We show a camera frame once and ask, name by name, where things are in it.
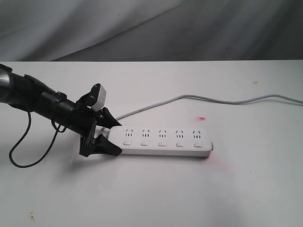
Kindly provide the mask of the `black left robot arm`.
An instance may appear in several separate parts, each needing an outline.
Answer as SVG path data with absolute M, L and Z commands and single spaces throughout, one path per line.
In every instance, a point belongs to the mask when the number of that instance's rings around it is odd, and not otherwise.
M 122 150 L 104 135 L 95 137 L 97 126 L 111 129 L 120 123 L 104 106 L 105 89 L 92 86 L 78 101 L 73 102 L 63 92 L 56 92 L 43 82 L 30 76 L 13 73 L 12 68 L 0 66 L 0 101 L 13 108 L 35 112 L 81 136 L 80 155 L 92 154 L 118 156 Z

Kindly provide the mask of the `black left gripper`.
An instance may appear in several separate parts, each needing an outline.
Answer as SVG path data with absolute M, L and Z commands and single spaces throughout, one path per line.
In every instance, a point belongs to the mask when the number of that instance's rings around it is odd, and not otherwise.
M 107 129 L 121 126 L 106 107 L 95 111 L 88 106 L 75 104 L 63 118 L 62 125 L 81 135 L 80 155 L 84 157 L 92 153 L 111 156 L 119 156 L 122 153 L 121 148 L 110 142 L 103 134 L 93 139 L 96 126 Z

